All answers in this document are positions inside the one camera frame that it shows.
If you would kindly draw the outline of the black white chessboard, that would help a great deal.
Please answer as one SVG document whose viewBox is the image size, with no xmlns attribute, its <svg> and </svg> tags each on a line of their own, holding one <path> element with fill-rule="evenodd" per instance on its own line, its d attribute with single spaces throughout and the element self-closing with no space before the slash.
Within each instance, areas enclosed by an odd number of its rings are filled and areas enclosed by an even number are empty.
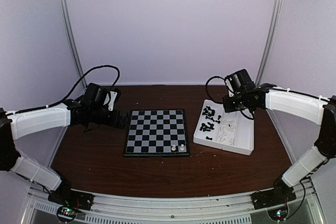
<svg viewBox="0 0 336 224">
<path fill-rule="evenodd" d="M 175 151 L 171 150 L 172 145 L 176 146 Z M 123 156 L 190 156 L 185 110 L 132 110 Z"/>
</svg>

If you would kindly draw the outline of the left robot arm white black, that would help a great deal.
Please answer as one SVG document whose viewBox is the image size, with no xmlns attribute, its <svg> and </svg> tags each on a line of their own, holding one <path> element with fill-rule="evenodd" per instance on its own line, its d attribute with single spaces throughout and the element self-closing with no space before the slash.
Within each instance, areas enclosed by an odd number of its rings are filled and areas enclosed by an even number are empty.
<svg viewBox="0 0 336 224">
<path fill-rule="evenodd" d="M 75 100 L 26 112 L 1 110 L 1 170 L 37 183 L 64 205 L 71 205 L 76 197 L 68 179 L 20 153 L 15 140 L 48 129 L 73 125 L 88 127 L 91 123 L 124 129 L 128 121 L 126 111 L 115 110 L 111 105 L 84 106 Z"/>
</svg>

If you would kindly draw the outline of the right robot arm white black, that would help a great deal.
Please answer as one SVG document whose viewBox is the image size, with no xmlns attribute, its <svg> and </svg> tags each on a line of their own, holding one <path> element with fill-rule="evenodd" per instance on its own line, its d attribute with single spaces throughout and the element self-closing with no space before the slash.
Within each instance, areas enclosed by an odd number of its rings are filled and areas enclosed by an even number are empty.
<svg viewBox="0 0 336 224">
<path fill-rule="evenodd" d="M 313 145 L 275 180 L 269 192 L 274 204 L 281 203 L 296 184 L 335 157 L 335 97 L 315 97 L 264 83 L 250 90 L 231 90 L 223 97 L 223 107 L 227 113 L 254 112 L 257 108 L 278 111 L 319 126 Z"/>
</svg>

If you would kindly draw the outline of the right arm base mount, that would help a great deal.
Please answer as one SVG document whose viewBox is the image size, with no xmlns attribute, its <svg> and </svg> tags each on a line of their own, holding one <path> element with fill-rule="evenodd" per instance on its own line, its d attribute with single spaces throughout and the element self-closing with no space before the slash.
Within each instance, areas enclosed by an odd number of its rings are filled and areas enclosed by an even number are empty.
<svg viewBox="0 0 336 224">
<path fill-rule="evenodd" d="M 295 199 L 297 199 L 297 197 L 293 187 L 285 184 L 281 177 L 278 177 L 274 181 L 272 189 L 264 191 L 258 190 L 251 194 L 251 200 L 255 210 L 285 204 Z"/>
</svg>

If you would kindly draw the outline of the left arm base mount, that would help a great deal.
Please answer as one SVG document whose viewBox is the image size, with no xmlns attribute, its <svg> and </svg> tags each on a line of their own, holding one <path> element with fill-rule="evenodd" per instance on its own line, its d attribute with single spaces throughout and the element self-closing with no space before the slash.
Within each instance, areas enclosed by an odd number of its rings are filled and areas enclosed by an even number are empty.
<svg viewBox="0 0 336 224">
<path fill-rule="evenodd" d="M 72 189 L 71 182 L 60 176 L 61 183 L 55 190 L 46 190 L 48 200 L 70 208 L 91 210 L 94 195 Z"/>
</svg>

